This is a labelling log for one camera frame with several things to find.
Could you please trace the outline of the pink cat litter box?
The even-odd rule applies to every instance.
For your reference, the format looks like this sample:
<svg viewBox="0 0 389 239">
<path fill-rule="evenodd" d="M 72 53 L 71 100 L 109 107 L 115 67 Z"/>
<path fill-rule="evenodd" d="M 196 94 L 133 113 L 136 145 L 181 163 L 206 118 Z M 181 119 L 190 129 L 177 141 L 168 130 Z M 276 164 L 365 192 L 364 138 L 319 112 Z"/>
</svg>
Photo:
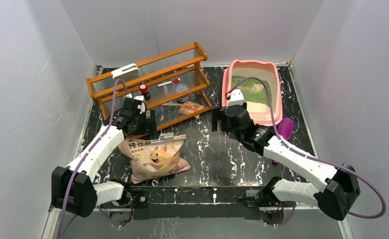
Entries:
<svg viewBox="0 0 389 239">
<path fill-rule="evenodd" d="M 226 93 L 241 80 L 250 76 L 263 80 L 270 90 L 269 95 L 271 96 L 271 99 L 269 99 L 263 85 L 254 79 L 249 79 L 237 87 L 241 90 L 247 102 L 247 111 L 251 119 L 257 124 L 272 126 L 270 109 L 273 109 L 275 123 L 279 124 L 283 118 L 282 95 L 280 77 L 277 67 L 273 62 L 234 60 L 224 70 L 222 79 L 222 106 L 227 106 L 229 102 L 226 99 Z"/>
</svg>

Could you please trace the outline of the cat litter bag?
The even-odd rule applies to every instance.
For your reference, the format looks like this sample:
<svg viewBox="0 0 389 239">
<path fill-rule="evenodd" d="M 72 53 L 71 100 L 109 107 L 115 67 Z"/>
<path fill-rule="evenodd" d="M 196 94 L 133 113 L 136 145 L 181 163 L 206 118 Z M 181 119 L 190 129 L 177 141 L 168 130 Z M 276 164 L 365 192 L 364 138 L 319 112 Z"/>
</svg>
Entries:
<svg viewBox="0 0 389 239">
<path fill-rule="evenodd" d="M 131 182 L 138 184 L 191 168 L 180 156 L 185 140 L 157 145 L 151 145 L 151 140 L 128 137 L 118 145 L 119 150 L 131 159 Z"/>
</svg>

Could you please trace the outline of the orange wooden shelf rack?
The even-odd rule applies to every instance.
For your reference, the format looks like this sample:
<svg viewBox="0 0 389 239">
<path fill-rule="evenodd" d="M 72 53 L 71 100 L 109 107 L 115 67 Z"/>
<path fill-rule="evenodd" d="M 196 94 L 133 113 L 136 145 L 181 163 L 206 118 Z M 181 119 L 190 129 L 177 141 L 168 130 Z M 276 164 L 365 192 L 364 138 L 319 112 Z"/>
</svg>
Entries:
<svg viewBox="0 0 389 239">
<path fill-rule="evenodd" d="M 155 110 L 158 130 L 196 117 L 211 110 L 205 89 L 210 81 L 201 70 L 200 63 L 207 60 L 207 54 L 198 43 L 172 50 L 135 63 L 139 73 L 125 80 L 114 81 L 110 70 L 101 75 L 86 79 L 91 98 L 98 102 L 106 119 L 112 107 L 119 108 L 126 93 L 141 96 L 139 86 L 146 84 L 151 98 L 146 101 L 147 109 Z M 160 83 L 180 78 L 180 82 L 158 87 Z M 180 107 L 161 107 L 164 103 L 195 102 L 204 108 L 196 113 L 184 115 L 179 113 Z"/>
</svg>

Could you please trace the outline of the purple litter scoop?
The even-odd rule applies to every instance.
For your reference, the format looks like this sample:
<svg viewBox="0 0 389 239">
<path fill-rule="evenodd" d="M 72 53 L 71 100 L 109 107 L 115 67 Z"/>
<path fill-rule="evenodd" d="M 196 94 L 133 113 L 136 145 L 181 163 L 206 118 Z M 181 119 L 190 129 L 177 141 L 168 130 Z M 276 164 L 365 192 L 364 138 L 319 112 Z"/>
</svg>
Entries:
<svg viewBox="0 0 389 239">
<path fill-rule="evenodd" d="M 293 120 L 291 118 L 283 118 L 280 121 L 278 127 L 278 133 L 283 139 L 289 140 L 291 137 L 292 129 L 293 129 Z"/>
</svg>

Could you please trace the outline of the grey bag sealing clip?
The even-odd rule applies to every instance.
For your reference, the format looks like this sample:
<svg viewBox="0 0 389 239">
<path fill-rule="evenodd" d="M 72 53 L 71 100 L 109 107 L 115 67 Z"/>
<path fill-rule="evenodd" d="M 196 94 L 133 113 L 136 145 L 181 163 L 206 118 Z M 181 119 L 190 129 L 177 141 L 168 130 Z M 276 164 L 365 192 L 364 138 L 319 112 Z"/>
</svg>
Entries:
<svg viewBox="0 0 389 239">
<path fill-rule="evenodd" d="M 172 142 L 177 142 L 177 141 L 184 141 L 186 140 L 186 135 L 177 135 L 175 136 L 174 133 L 165 133 L 163 134 L 160 138 L 151 140 L 150 144 L 151 145 L 157 145 L 157 144 L 166 144 L 166 143 L 172 143 Z"/>
</svg>

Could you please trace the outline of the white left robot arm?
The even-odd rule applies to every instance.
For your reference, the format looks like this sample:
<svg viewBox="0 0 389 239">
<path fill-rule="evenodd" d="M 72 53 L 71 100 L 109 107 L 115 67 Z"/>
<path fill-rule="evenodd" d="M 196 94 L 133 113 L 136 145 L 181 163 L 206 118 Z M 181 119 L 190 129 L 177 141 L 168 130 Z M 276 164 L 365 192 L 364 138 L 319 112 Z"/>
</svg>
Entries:
<svg viewBox="0 0 389 239">
<path fill-rule="evenodd" d="M 156 132 L 155 111 L 147 110 L 143 96 L 128 94 L 123 106 L 107 118 L 91 143 L 67 166 L 56 167 L 51 176 L 51 206 L 88 217 L 96 206 L 131 203 L 130 186 L 120 180 L 94 184 L 96 174 L 110 154 L 127 138 Z"/>
</svg>

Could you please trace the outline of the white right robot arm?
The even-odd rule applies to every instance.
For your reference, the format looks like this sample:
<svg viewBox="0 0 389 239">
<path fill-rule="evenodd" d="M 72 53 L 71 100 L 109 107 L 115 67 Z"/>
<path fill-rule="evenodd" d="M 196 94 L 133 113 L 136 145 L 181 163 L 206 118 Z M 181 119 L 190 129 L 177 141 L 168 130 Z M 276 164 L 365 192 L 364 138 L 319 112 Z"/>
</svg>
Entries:
<svg viewBox="0 0 389 239">
<path fill-rule="evenodd" d="M 345 172 L 338 166 L 311 160 L 310 154 L 278 138 L 273 128 L 255 124 L 246 103 L 214 108 L 212 131 L 218 125 L 247 150 L 282 163 L 307 180 L 302 183 L 273 177 L 262 189 L 264 201 L 270 206 L 293 201 L 318 207 L 330 218 L 342 221 L 361 193 L 354 167 L 344 163 L 342 166 L 348 169 Z"/>
</svg>

